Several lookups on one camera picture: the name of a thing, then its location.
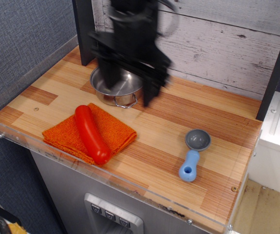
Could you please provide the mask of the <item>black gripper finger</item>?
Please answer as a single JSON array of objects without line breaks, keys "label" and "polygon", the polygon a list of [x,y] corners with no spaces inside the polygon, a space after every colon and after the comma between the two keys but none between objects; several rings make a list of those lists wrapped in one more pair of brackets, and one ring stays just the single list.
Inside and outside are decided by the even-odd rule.
[{"label": "black gripper finger", "polygon": [[144,75],[143,77],[143,95],[144,106],[148,107],[149,103],[159,95],[161,81],[156,76]]},{"label": "black gripper finger", "polygon": [[113,60],[98,58],[98,64],[101,76],[108,88],[111,89],[122,79],[121,69]]}]

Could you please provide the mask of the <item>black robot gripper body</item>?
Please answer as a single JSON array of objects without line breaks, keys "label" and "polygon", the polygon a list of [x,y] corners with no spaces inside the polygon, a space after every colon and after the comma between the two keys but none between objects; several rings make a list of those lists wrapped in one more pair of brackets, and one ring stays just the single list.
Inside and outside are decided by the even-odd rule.
[{"label": "black robot gripper body", "polygon": [[157,14],[112,15],[111,20],[113,31],[90,34],[96,41],[92,51],[97,59],[113,60],[142,81],[144,75],[156,76],[165,86],[171,61],[155,43],[160,35]]}]

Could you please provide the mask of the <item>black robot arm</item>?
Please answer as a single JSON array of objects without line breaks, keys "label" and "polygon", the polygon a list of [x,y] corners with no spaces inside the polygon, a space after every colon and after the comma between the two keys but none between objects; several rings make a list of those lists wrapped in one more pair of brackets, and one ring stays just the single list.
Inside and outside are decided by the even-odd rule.
[{"label": "black robot arm", "polygon": [[112,0],[109,18],[113,32],[90,33],[92,52],[105,84],[112,88],[129,71],[142,80],[144,106],[165,86],[171,60],[157,47],[158,1]]}]

